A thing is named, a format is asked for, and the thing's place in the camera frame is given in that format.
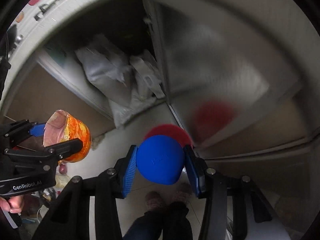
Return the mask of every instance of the blue gripper pad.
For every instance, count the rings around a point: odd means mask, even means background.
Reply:
[[[136,163],[137,151],[138,151],[138,147],[135,146],[131,156],[127,156],[130,159],[128,161],[127,169],[125,170],[125,173],[122,178],[122,196],[123,197],[126,197],[131,191],[134,175],[137,169],[137,163]]]
[[[43,136],[44,127],[45,127],[45,123],[36,124],[34,127],[32,127],[29,130],[29,132],[31,135],[33,135],[35,137]]]
[[[185,153],[185,167],[192,187],[193,193],[200,198],[206,191],[205,175],[203,167],[206,166],[204,160],[197,158],[190,145],[183,148]]]

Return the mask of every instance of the jeans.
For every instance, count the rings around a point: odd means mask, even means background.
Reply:
[[[191,225],[184,203],[174,202],[167,213],[148,211],[133,222],[123,240],[158,240],[163,230],[163,240],[192,240]]]

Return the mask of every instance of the human hand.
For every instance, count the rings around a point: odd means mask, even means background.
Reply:
[[[0,207],[10,213],[21,213],[23,206],[23,195],[11,197],[9,200],[0,197]]]

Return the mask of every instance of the white tile floor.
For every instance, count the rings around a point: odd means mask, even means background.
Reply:
[[[78,163],[68,163],[68,175],[71,177],[80,175],[84,179],[99,175],[105,169],[113,167],[119,158],[125,157],[130,145],[139,145],[151,128],[163,123],[176,124],[166,104],[155,106],[135,117],[125,129],[108,132],[98,148],[95,151],[90,151],[84,160]],[[135,219],[146,212],[144,197],[148,192],[156,190],[160,192],[167,203],[170,203],[170,198],[178,183],[185,180],[186,177],[183,174],[180,181],[174,185],[155,184],[144,179],[137,171],[132,191],[124,200],[116,200],[122,234],[124,235],[127,232]],[[188,208],[187,218],[192,227],[193,238],[197,240],[204,212],[204,200],[193,197],[188,204]],[[94,198],[90,201],[90,239],[95,239]]]

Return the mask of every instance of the plastic bag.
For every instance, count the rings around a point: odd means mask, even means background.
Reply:
[[[140,113],[141,111],[149,108],[156,101],[155,97],[150,97],[144,101],[140,100],[137,90],[132,89],[131,104],[129,107],[123,107],[109,100],[109,105],[113,115],[113,121],[116,128],[121,127],[123,124],[128,122],[134,115]]]
[[[124,52],[99,34],[88,47],[75,53],[92,85],[116,103],[130,105],[132,68]]]
[[[157,98],[163,98],[165,95],[160,87],[161,79],[159,71],[156,68],[156,61],[148,50],[144,50],[143,54],[139,57],[131,56],[130,64],[135,68],[140,76],[136,76],[138,93],[141,98],[147,97],[148,87]]]

